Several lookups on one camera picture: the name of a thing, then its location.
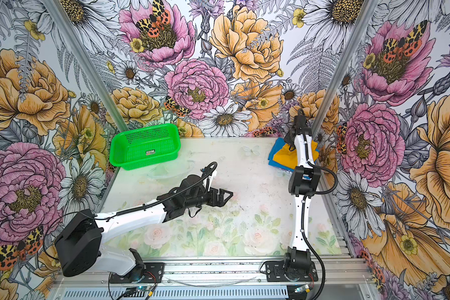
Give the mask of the yellow t-shirt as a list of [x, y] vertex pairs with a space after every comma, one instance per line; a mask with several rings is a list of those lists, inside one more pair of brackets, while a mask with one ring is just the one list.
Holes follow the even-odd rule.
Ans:
[[268, 156], [269, 165], [286, 171], [293, 171], [298, 163], [296, 150], [290, 151], [284, 139], [278, 138]]

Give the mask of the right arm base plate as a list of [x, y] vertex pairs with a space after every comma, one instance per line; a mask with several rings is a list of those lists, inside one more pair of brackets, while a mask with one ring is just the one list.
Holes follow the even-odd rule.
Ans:
[[269, 283], [279, 282], [316, 282], [319, 280], [314, 262], [308, 270], [285, 267], [284, 261], [265, 261], [260, 271]]

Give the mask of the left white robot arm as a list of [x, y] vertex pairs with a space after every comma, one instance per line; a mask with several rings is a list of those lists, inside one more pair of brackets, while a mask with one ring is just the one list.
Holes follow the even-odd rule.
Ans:
[[90, 209], [77, 212], [54, 240], [63, 276], [70, 278], [98, 270], [132, 283], [142, 280], [146, 265], [138, 251], [132, 247], [116, 249], [107, 242], [130, 231], [179, 218], [191, 208], [222, 208], [233, 192], [211, 187], [212, 180], [212, 176], [189, 175], [180, 186], [141, 206], [99, 214]]

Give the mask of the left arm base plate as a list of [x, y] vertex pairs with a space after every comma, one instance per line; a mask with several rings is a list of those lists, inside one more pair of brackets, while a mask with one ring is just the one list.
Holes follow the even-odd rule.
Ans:
[[134, 267], [130, 272], [122, 276], [112, 273], [109, 282], [114, 285], [161, 283], [164, 272], [165, 263], [146, 262], [144, 265]]

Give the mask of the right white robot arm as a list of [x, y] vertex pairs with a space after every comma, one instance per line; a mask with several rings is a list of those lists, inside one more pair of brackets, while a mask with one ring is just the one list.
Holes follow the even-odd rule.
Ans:
[[297, 165], [288, 184], [288, 191], [294, 196], [294, 227], [284, 257], [284, 271], [289, 281], [318, 280], [308, 241], [308, 217], [311, 198], [316, 194], [321, 171], [314, 164], [311, 134], [308, 119], [300, 109], [285, 137], [286, 144], [297, 154]]

